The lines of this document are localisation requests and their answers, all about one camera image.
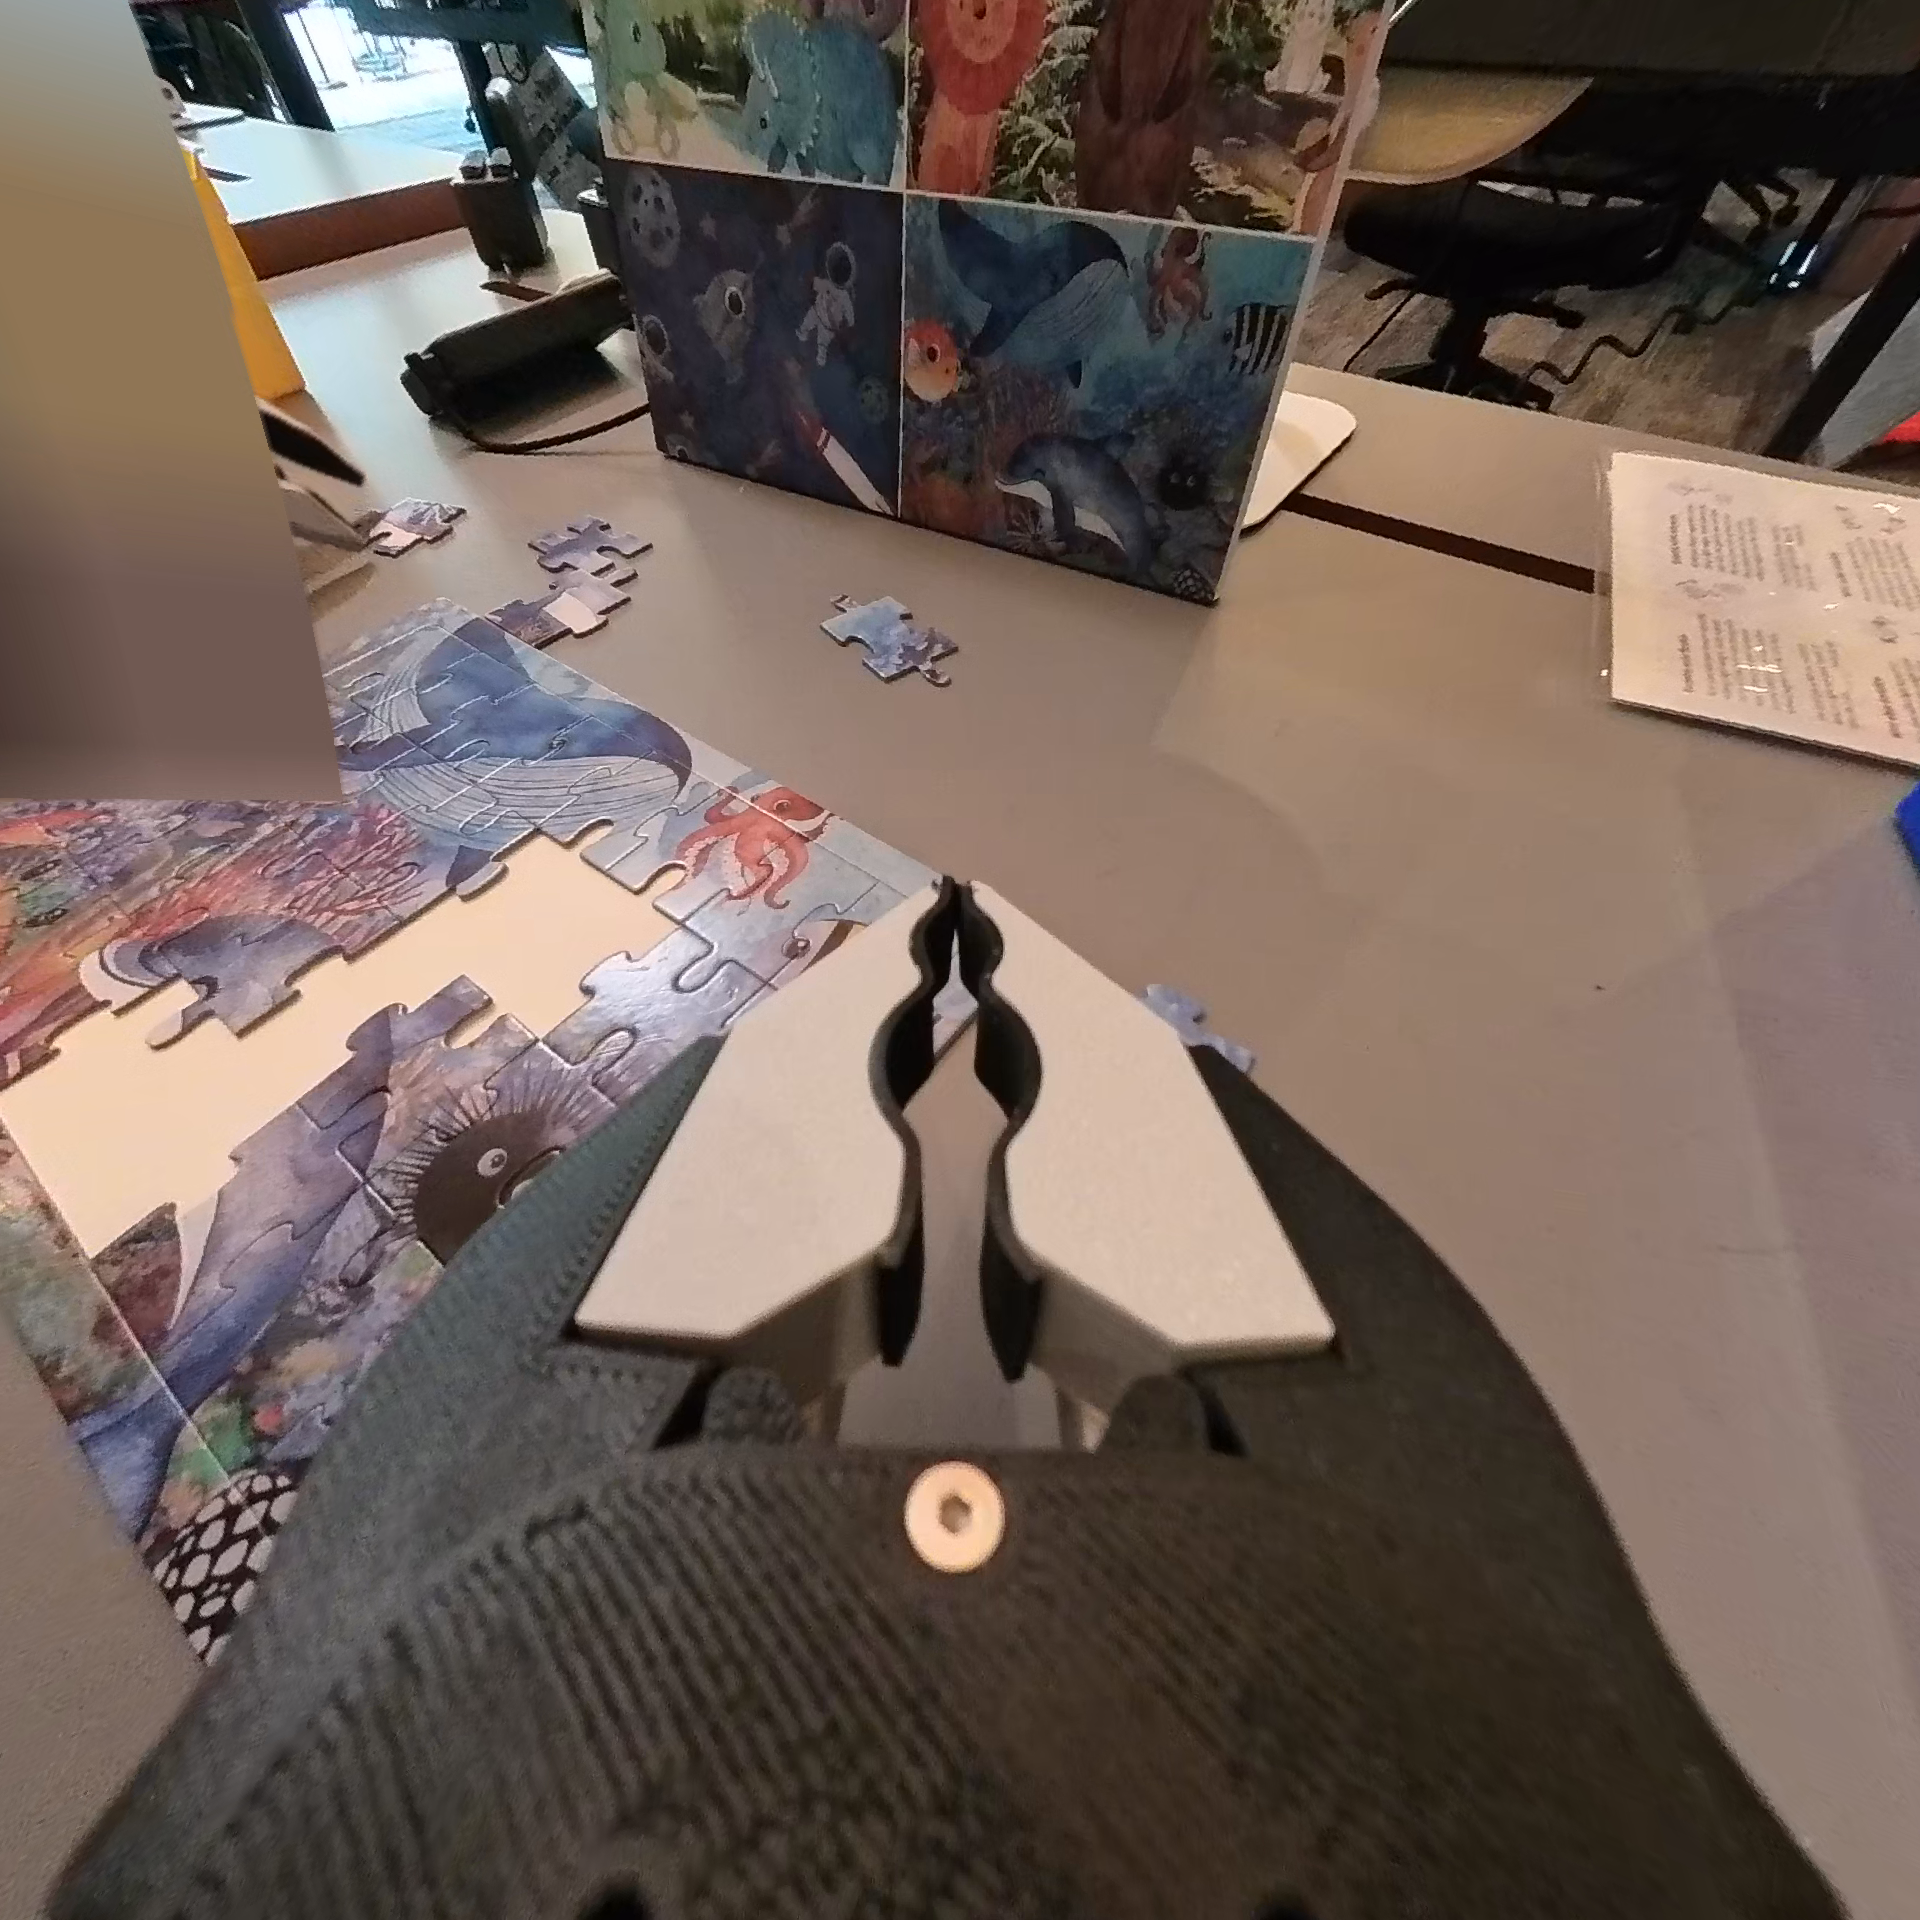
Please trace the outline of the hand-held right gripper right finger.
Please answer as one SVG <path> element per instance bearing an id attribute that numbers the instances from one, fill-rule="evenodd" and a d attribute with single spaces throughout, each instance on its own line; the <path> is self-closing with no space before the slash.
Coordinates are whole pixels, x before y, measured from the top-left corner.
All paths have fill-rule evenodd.
<path id="1" fill-rule="evenodd" d="M 1332 1313 L 1177 1029 L 975 883 L 960 975 L 1004 1121 L 981 1227 L 1000 1376 L 1112 1422 L 1144 1380 L 1327 1357 Z"/>

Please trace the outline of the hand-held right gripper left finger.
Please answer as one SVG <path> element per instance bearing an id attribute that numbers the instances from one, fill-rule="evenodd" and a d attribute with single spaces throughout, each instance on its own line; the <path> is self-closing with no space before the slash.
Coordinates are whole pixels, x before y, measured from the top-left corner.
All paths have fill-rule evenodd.
<path id="1" fill-rule="evenodd" d="M 909 1109 L 941 1060 L 958 883 L 894 906 L 701 1051 L 576 1331 L 760 1369 L 832 1406 L 922 1316 L 926 1185 Z"/>

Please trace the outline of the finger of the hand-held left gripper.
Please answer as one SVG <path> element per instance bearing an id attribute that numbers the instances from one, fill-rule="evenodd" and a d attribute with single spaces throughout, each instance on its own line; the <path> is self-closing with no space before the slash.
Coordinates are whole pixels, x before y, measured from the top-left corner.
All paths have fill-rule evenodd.
<path id="1" fill-rule="evenodd" d="M 268 400 L 258 400 L 258 417 L 276 455 L 276 463 L 301 469 L 303 475 L 330 476 L 348 488 L 362 488 L 366 475 L 355 461 L 337 450 L 319 433 L 298 423 Z"/>
<path id="2" fill-rule="evenodd" d="M 378 512 L 370 510 L 360 518 L 341 512 L 324 492 L 313 492 L 295 476 L 280 479 L 280 504 L 295 539 L 330 551 L 366 551 L 378 522 Z"/>

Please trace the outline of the blue lilac puzzle piece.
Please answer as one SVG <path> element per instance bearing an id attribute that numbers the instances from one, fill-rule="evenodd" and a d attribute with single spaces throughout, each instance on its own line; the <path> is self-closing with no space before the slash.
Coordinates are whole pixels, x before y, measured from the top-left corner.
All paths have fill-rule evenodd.
<path id="1" fill-rule="evenodd" d="M 1223 1036 L 1212 1026 L 1210 1008 L 1196 996 L 1190 996 L 1190 994 L 1182 994 L 1182 991 L 1177 991 L 1169 982 L 1147 982 L 1144 994 L 1141 994 L 1141 1003 L 1154 1017 L 1161 1017 L 1169 1029 L 1177 1029 L 1177 1036 L 1182 1038 L 1182 1044 L 1214 1051 L 1236 1073 L 1254 1074 L 1254 1067 L 1259 1067 L 1254 1050 L 1249 1050 L 1249 1044 Z"/>

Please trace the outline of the assembled sea jigsaw puzzle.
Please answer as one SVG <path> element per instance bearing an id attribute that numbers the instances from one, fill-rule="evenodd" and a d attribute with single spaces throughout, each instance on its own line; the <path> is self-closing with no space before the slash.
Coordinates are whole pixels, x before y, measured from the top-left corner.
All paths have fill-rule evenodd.
<path id="1" fill-rule="evenodd" d="M 4 804 L 4 1326 L 204 1670 L 447 1262 L 934 883 L 508 611 L 324 682 L 330 804 Z"/>

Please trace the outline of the yellow object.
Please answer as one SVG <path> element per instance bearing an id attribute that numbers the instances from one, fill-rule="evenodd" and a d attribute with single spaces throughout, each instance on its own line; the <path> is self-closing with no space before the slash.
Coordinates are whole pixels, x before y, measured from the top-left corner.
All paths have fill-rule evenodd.
<path id="1" fill-rule="evenodd" d="M 230 209 L 217 193 L 214 174 L 194 147 L 180 147 L 183 167 L 204 206 L 206 232 L 230 288 L 230 311 L 246 355 L 252 392 L 263 401 L 286 401 L 303 392 L 303 377 L 279 330 L 279 321 L 252 270 L 248 251 L 230 225 Z"/>

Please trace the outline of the black handheld device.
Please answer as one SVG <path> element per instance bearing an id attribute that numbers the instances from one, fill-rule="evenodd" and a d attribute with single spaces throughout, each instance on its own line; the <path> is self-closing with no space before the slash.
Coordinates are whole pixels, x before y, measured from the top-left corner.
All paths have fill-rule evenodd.
<path id="1" fill-rule="evenodd" d="M 473 450 L 500 458 L 568 450 L 650 417 L 650 407 L 642 401 L 528 441 L 504 441 L 490 433 L 490 423 L 527 413 L 539 400 L 568 400 L 598 380 L 612 380 L 602 347 L 631 323 L 633 309 L 622 280 L 598 270 L 551 293 L 510 302 L 510 311 L 411 350 L 402 361 L 399 385 L 421 417 L 446 424 Z"/>

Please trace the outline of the striped white purple puzzle piece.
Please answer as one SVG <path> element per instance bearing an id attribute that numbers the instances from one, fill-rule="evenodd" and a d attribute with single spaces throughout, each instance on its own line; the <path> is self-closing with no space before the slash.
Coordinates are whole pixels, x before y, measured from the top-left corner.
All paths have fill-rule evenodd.
<path id="1" fill-rule="evenodd" d="M 612 624 L 615 611 L 631 604 L 625 584 L 608 584 L 596 575 L 563 575 L 558 584 L 514 597 L 487 611 L 487 620 L 522 647 L 557 647 L 558 641 L 596 637 Z"/>

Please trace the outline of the purple blue puzzle piece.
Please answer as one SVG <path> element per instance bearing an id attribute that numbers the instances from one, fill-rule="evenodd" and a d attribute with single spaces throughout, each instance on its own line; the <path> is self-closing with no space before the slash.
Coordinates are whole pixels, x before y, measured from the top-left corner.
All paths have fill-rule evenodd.
<path id="1" fill-rule="evenodd" d="M 541 575 L 551 584 L 628 587 L 638 562 L 653 551 L 650 539 L 615 529 L 602 518 L 573 519 L 528 539 Z"/>

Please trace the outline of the wooden edged side table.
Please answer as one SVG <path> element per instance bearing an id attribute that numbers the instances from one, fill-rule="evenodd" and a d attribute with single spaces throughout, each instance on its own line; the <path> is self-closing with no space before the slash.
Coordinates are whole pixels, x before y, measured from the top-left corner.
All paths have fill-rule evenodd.
<path id="1" fill-rule="evenodd" d="M 200 155 L 258 280 L 465 228 L 455 155 L 263 119 L 204 131 Z"/>

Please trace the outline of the black battery charger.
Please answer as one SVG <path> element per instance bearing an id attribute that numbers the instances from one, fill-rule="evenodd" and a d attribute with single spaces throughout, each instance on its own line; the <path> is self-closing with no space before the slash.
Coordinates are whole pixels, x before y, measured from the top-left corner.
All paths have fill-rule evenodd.
<path id="1" fill-rule="evenodd" d="M 473 254 L 495 279 L 541 270 L 551 260 L 539 193 L 508 147 L 468 152 L 451 181 Z"/>

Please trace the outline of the blue white puzzle piece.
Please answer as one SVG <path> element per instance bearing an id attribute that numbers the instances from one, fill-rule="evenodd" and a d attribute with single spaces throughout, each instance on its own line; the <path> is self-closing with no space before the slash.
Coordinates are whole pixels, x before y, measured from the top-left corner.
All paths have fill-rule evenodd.
<path id="1" fill-rule="evenodd" d="M 958 641 L 917 620 L 894 597 L 872 597 L 856 604 L 843 596 L 832 604 L 832 614 L 823 620 L 823 634 L 835 647 L 860 652 L 867 672 L 872 672 L 880 682 L 955 682 L 946 661 L 958 656 Z"/>

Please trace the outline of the illustrated puzzle box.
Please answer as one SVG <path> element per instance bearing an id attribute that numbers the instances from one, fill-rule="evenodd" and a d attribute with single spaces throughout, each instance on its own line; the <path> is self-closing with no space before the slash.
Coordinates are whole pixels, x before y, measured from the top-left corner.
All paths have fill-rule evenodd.
<path id="1" fill-rule="evenodd" d="M 581 5 L 657 447 L 1219 597 L 1390 5 Z"/>

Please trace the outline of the white monitor stand base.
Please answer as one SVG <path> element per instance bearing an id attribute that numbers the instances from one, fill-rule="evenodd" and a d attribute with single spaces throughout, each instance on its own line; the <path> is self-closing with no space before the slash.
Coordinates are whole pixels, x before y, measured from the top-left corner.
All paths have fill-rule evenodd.
<path id="1" fill-rule="evenodd" d="M 1353 441 L 1359 423 L 1332 400 L 1283 385 L 1268 424 L 1237 539 L 1254 536 Z"/>

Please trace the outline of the instruction sheet in plastic sleeve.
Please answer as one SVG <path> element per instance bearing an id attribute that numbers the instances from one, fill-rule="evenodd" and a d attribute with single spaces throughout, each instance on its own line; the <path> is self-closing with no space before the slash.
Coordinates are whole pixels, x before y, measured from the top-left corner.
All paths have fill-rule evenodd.
<path id="1" fill-rule="evenodd" d="M 1918 497 L 1620 450 L 1608 692 L 1622 709 L 1918 771 Z"/>

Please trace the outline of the black office chair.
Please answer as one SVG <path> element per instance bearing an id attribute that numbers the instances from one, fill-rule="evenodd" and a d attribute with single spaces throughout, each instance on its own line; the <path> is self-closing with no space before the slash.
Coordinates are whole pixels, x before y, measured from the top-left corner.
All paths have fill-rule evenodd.
<path id="1" fill-rule="evenodd" d="M 1633 292 L 1666 279 L 1684 251 L 1742 260 L 1713 225 L 1717 182 L 1692 169 L 1646 169 L 1595 155 L 1507 156 L 1485 174 L 1382 186 L 1345 224 L 1349 250 L 1388 269 L 1376 299 L 1446 309 L 1426 361 L 1379 380 L 1456 400 L 1548 413 L 1570 377 L 1516 373 L 1488 361 L 1500 321 L 1583 323 L 1570 292 Z"/>

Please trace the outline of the beige chair seat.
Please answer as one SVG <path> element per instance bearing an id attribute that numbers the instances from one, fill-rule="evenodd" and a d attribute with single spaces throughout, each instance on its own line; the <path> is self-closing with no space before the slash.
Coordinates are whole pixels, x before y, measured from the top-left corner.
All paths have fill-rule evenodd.
<path id="1" fill-rule="evenodd" d="M 1590 77 L 1384 69 L 1379 107 L 1354 145 L 1349 176 L 1376 186 L 1426 186 L 1482 174 L 1548 131 L 1590 87 Z"/>

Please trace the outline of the black metal table leg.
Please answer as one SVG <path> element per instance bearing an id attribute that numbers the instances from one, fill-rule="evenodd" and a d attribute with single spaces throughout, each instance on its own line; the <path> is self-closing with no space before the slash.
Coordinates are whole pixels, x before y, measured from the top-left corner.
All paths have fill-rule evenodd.
<path id="1" fill-rule="evenodd" d="M 1918 181 L 1887 181 L 1857 225 L 1881 213 L 1901 250 L 1816 330 L 1808 384 L 1763 446 L 1769 461 L 1855 469 L 1862 446 L 1918 413 Z"/>

